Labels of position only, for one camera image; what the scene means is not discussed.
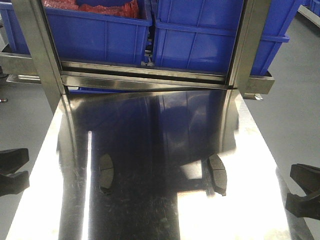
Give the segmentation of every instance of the stainless steel table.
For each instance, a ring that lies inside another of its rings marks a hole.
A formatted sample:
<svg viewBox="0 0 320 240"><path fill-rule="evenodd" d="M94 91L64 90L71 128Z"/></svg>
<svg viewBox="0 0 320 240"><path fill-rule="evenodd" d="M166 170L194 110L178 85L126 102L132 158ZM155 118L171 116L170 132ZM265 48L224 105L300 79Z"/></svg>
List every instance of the stainless steel table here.
<svg viewBox="0 0 320 240"><path fill-rule="evenodd" d="M7 240L297 239L276 170L237 90L64 96Z"/></svg>

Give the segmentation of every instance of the metal rail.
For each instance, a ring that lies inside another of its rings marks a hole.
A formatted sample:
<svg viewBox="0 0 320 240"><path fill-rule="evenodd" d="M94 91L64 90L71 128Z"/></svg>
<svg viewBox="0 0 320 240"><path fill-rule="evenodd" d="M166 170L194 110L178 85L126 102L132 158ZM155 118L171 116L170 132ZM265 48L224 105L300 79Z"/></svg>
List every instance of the metal rail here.
<svg viewBox="0 0 320 240"><path fill-rule="evenodd" d="M240 24L235 40L231 64L226 78L226 84L238 89L243 95L257 50L262 32L268 17L271 0L245 0Z"/></svg>
<svg viewBox="0 0 320 240"><path fill-rule="evenodd" d="M313 22L318 28L320 28L320 16L316 15L314 12L302 5L299 7L298 12Z"/></svg>
<svg viewBox="0 0 320 240"><path fill-rule="evenodd" d="M12 0L16 17L31 53L52 112L65 94L61 65L41 0Z"/></svg>

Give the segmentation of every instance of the gray floor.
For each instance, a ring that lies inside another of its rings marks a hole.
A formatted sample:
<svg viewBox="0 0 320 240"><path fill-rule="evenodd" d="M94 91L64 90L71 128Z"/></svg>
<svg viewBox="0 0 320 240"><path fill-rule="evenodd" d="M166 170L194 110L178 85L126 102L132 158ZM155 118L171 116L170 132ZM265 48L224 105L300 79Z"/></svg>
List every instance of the gray floor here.
<svg viewBox="0 0 320 240"><path fill-rule="evenodd" d="M53 117L41 85L6 83L0 79L0 150L28 148L31 171ZM0 240L4 240L21 194L0 197Z"/></svg>
<svg viewBox="0 0 320 240"><path fill-rule="evenodd" d="M246 104L292 193L304 192L290 178L292 164L320 168L320 28L297 15L269 71L276 82L264 101ZM306 218L315 240L320 221Z"/></svg>
<svg viewBox="0 0 320 240"><path fill-rule="evenodd" d="M320 30L297 16L270 72L277 80L264 101L246 103L293 193L302 195L290 179L291 164L320 167ZM31 170L49 127L52 114L40 85L5 83L0 80L0 150L28 148ZM12 212L21 195L0 197L0 240L5 239ZM320 240L320 221L307 223Z"/></svg>

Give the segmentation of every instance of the blue plastic crate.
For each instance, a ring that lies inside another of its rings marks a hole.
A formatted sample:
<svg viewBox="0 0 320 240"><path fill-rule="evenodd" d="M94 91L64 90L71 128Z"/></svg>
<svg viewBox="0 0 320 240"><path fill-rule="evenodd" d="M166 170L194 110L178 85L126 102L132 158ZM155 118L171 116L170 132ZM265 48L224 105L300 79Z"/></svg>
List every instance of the blue plastic crate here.
<svg viewBox="0 0 320 240"><path fill-rule="evenodd" d="M236 30L243 0L159 0L163 23Z"/></svg>
<svg viewBox="0 0 320 240"><path fill-rule="evenodd" d="M79 4L123 5L130 0L78 0ZM140 65L145 55L151 4L138 0L142 19L46 7L45 12L59 57ZM0 2L0 13L14 53L29 49L12 4Z"/></svg>
<svg viewBox="0 0 320 240"><path fill-rule="evenodd" d="M264 35L284 35L303 0L272 0ZM163 23L236 30L242 0L159 0Z"/></svg>
<svg viewBox="0 0 320 240"><path fill-rule="evenodd" d="M316 15L320 16L320 1L311 0L310 2L310 10L314 12Z"/></svg>
<svg viewBox="0 0 320 240"><path fill-rule="evenodd" d="M303 1L302 1L302 5L303 5L303 6L306 6L306 7L309 7L309 6L310 6L310 3L311 3L311 0L303 0Z"/></svg>
<svg viewBox="0 0 320 240"><path fill-rule="evenodd" d="M236 32L156 21L153 58L155 66L226 73ZM287 36L263 36L253 64L253 75L265 75Z"/></svg>

